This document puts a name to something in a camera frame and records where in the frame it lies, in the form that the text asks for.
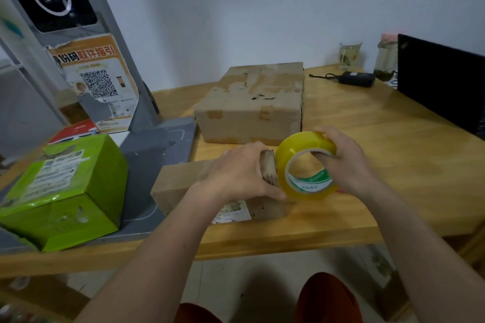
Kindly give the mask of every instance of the forearm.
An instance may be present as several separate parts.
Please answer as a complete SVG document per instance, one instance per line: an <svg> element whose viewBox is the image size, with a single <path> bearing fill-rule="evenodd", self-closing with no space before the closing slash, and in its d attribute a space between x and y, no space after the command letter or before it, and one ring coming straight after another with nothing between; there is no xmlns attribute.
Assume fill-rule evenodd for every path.
<svg viewBox="0 0 485 323"><path fill-rule="evenodd" d="M213 195L200 188L187 192L87 305L77 323L173 321L197 248L213 218L214 210L205 207L206 198Z"/></svg>
<svg viewBox="0 0 485 323"><path fill-rule="evenodd" d="M369 188L360 198L379 225L419 320L482 321L482 278L391 187L376 180Z"/></svg>

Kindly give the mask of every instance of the black cable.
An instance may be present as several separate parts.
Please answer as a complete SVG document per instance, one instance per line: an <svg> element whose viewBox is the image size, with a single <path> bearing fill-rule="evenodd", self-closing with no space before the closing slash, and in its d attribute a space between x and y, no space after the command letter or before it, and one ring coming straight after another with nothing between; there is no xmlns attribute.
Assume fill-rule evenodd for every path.
<svg viewBox="0 0 485 323"><path fill-rule="evenodd" d="M312 74L309 74L308 76L313 78L324 78L324 79L338 79L341 77L340 75L335 75L333 73L327 73L325 76L312 75Z"/></svg>

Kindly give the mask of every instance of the glass cup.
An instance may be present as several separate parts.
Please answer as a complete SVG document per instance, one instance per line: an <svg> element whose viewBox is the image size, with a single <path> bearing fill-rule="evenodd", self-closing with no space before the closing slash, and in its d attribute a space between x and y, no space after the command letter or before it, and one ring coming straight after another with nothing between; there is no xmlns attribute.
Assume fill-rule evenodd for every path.
<svg viewBox="0 0 485 323"><path fill-rule="evenodd" d="M344 44L340 43L340 50L338 51L338 61L339 68L343 70L348 70L354 67L359 56L360 47L362 43L359 44Z"/></svg>

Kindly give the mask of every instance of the pink lid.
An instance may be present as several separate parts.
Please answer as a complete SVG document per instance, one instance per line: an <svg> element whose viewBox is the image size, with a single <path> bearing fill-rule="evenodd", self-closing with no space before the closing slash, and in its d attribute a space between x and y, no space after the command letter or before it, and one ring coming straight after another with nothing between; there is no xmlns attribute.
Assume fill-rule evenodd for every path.
<svg viewBox="0 0 485 323"><path fill-rule="evenodd" d="M384 42L397 42L397 35L402 32L384 32L381 35L381 41Z"/></svg>

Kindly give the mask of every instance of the person's left hand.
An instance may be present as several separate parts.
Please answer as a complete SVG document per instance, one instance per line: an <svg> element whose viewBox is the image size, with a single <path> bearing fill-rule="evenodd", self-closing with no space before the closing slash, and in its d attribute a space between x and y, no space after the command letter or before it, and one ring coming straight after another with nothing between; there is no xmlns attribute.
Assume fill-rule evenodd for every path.
<svg viewBox="0 0 485 323"><path fill-rule="evenodd" d="M224 152L203 180L217 192L222 207L233 200L246 200L267 196L284 200L286 194L280 188L265 182L259 167L259 154L268 149L263 143L248 143Z"/></svg>

